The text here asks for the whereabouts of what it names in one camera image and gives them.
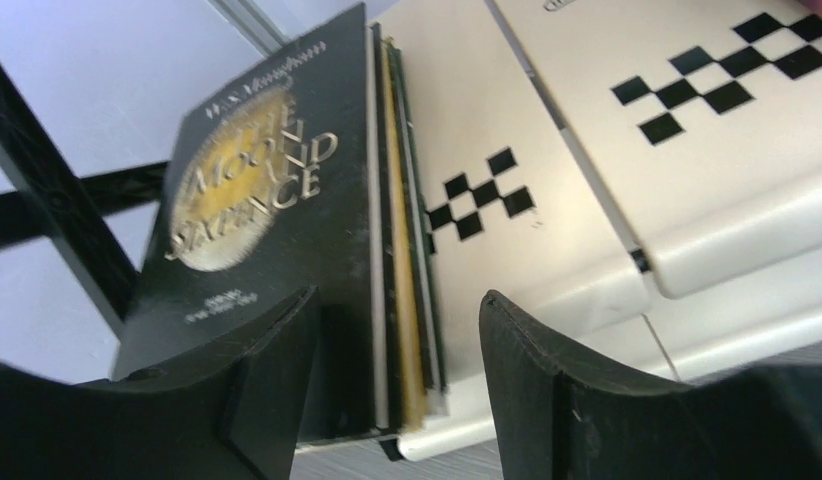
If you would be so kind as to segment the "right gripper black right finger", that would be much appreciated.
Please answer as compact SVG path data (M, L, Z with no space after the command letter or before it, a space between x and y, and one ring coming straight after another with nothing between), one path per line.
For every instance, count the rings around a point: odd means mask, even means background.
M822 479L822 366L677 383L495 290L481 301L479 335L507 479Z

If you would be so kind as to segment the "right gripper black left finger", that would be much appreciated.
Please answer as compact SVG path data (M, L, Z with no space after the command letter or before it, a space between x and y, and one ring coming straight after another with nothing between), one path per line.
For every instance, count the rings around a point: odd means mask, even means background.
M308 287L120 381L0 363L0 479L285 479L318 330Z

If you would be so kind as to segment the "yellow book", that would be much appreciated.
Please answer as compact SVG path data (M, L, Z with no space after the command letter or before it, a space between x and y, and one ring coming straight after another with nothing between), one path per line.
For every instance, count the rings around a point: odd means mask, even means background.
M384 81L385 145L391 201L392 251L394 256L403 430L409 432L416 431L423 426L424 418L427 415L427 400L423 383L422 361L420 359L415 282L409 252L407 214L402 185L388 45L384 40L379 42L379 56L382 61L381 79Z

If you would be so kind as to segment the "green gold cover book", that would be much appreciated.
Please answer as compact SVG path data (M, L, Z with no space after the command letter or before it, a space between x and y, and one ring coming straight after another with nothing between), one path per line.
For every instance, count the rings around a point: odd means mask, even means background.
M427 395L442 400L448 391L445 365L442 359L443 343L440 319L431 278L430 256L433 252L432 237L427 230L427 211L420 188L414 129L404 79L401 50L393 43L385 43L394 117L399 135L399 156L403 168L402 182L405 195L406 217L409 233L409 249L413 256L413 281L418 312L418 330L423 368L423 383Z

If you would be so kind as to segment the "black Moon Sixpence book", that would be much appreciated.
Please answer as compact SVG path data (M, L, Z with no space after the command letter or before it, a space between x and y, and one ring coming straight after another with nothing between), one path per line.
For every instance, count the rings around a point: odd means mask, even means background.
M395 431L372 36L357 3L183 118L112 374L162 362L314 286L300 438Z

